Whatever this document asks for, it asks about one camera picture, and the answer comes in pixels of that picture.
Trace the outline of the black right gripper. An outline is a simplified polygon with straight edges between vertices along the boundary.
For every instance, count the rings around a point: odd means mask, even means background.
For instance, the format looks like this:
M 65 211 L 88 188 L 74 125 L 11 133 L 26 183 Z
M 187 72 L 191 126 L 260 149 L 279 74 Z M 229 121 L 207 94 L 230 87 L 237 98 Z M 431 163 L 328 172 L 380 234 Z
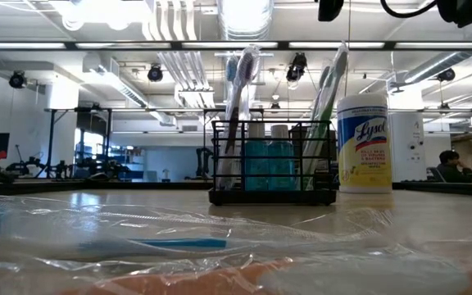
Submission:
M 343 8 L 343 0 L 319 0 L 318 21 L 331 22 L 336 19 Z

